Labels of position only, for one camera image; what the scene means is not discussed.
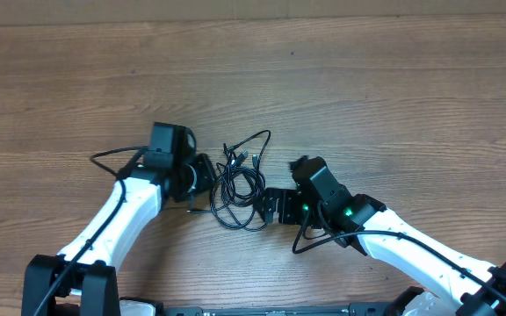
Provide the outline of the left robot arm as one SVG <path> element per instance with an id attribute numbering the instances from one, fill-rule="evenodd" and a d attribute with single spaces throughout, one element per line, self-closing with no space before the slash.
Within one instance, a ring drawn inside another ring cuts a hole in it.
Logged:
<path id="1" fill-rule="evenodd" d="M 168 200 L 211 190 L 213 166 L 186 126 L 156 122 L 147 146 L 118 171 L 111 195 L 87 227 L 57 255 L 36 255 L 25 270 L 24 315 L 163 314 L 163 305 L 122 298 L 117 275 L 143 228 Z"/>

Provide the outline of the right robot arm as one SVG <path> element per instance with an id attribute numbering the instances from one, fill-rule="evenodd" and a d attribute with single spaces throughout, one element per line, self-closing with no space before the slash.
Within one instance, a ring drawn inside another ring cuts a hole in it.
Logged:
<path id="1" fill-rule="evenodd" d="M 506 315 L 506 262 L 464 255 L 421 233 L 366 194 L 352 195 L 321 157 L 291 162 L 293 190 L 267 188 L 254 203 L 267 224 L 322 229 L 328 242 L 385 262 L 418 285 L 405 290 L 384 315 Z"/>

